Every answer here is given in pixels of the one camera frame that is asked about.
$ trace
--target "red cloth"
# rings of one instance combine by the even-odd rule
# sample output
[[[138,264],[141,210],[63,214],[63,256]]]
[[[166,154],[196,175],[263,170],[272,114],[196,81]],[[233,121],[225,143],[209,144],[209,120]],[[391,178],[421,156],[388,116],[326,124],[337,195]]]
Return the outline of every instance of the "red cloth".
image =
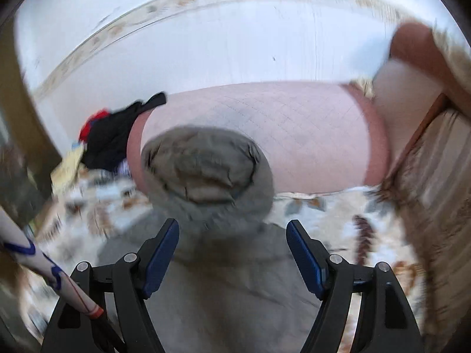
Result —
[[[96,112],[90,118],[88,118],[85,125],[83,125],[83,127],[80,130],[79,141],[82,141],[82,142],[86,143],[87,139],[88,139],[88,135],[89,135],[90,130],[91,130],[91,127],[93,125],[93,122],[95,122],[98,119],[105,118],[106,116],[109,116],[109,115],[110,115],[110,112],[108,110],[103,109],[103,110],[100,110],[100,111]]]

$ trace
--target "metal screw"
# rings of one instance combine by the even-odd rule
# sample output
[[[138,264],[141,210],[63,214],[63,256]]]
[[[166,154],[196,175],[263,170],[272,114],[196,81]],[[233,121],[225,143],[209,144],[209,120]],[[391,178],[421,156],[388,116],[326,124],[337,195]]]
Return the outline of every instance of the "metal screw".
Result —
[[[329,260],[332,261],[334,264],[340,264],[342,262],[342,256],[339,254],[332,254],[329,256]]]
[[[381,269],[383,272],[387,272],[390,269],[389,264],[385,263],[384,261],[378,263],[378,268]]]
[[[124,257],[124,261],[126,263],[132,263],[133,261],[135,261],[137,259],[137,255],[136,254],[127,254],[125,257]]]
[[[77,271],[83,272],[88,268],[88,263],[86,261],[82,261],[77,265]]]

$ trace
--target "pile of clothes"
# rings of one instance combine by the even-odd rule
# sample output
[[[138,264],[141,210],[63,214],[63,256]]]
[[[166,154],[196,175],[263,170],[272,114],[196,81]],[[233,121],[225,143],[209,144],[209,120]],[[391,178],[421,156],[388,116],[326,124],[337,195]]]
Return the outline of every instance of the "pile of clothes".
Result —
[[[167,102],[165,93],[153,95],[146,103],[136,101],[123,110],[101,110],[92,115],[81,129],[79,140],[87,145],[82,163],[89,169],[117,173],[126,159],[129,133],[136,118]]]

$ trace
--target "black clamp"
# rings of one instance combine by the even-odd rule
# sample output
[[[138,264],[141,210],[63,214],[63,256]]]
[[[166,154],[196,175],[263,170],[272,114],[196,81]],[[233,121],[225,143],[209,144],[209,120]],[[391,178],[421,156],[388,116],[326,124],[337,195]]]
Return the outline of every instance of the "black clamp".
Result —
[[[157,291],[180,235],[167,219],[157,236],[115,264],[91,267],[82,262],[71,277],[104,310],[105,292],[115,295],[123,340],[104,322],[90,320],[59,300],[52,314],[42,353],[164,353],[144,304]],[[386,263],[374,268],[353,265],[329,254],[293,220],[286,240],[308,290],[322,301],[301,353],[336,353],[352,293],[361,293],[359,321],[351,353],[423,353],[419,329],[394,272]]]
[[[288,223],[286,239],[308,290],[322,301],[301,353],[337,352],[352,293],[362,298],[350,353],[424,352],[414,314],[387,263],[370,268],[329,254],[298,220]]]

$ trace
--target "yellow paper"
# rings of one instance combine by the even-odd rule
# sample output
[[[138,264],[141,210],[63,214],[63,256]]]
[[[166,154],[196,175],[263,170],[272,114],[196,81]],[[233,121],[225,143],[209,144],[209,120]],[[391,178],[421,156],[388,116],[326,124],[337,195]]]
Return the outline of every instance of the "yellow paper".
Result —
[[[65,191],[74,182],[83,151],[83,144],[69,151],[60,165],[51,173],[52,193],[54,195]]]

